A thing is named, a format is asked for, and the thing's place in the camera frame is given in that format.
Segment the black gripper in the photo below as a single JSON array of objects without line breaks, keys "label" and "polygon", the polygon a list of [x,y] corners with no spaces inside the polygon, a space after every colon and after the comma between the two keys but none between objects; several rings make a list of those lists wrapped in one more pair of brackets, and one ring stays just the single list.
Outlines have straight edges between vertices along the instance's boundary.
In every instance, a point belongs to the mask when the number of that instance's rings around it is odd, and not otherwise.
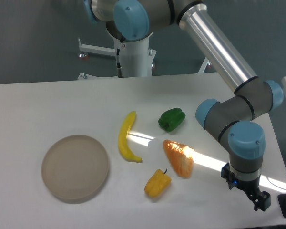
[{"label": "black gripper", "polygon": [[254,211],[266,211],[271,206],[271,195],[266,191],[260,191],[259,181],[260,177],[250,181],[240,180],[230,170],[230,164],[226,163],[221,170],[221,178],[225,179],[228,188],[234,187],[244,191],[250,201],[254,204]]}]

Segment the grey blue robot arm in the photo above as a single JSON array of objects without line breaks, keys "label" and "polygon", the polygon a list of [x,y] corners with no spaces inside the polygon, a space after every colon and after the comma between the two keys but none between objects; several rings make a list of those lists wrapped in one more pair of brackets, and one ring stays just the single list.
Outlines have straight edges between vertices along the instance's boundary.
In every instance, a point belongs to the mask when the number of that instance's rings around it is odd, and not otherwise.
[{"label": "grey blue robot arm", "polygon": [[229,153],[221,177],[229,188],[244,191],[255,210],[267,210],[270,194],[259,189],[266,140],[253,120],[280,106],[280,85],[256,75],[200,0],[85,0],[83,5],[89,20],[105,22],[114,39],[113,51],[96,47],[93,53],[114,56],[120,78],[151,76],[148,39],[154,31],[177,24],[191,36],[234,93],[223,103],[203,101],[195,113],[203,129]]}]

